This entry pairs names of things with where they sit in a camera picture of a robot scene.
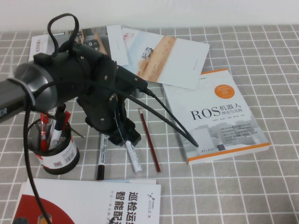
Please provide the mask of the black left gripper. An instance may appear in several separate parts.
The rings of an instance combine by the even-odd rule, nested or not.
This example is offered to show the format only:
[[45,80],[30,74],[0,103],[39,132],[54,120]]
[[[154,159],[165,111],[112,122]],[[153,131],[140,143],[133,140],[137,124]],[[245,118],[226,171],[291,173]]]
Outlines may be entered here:
[[127,97],[111,92],[83,94],[77,98],[77,103],[83,108],[85,122],[108,140],[122,147],[128,140],[135,147],[141,138],[135,124],[127,117],[125,100]]

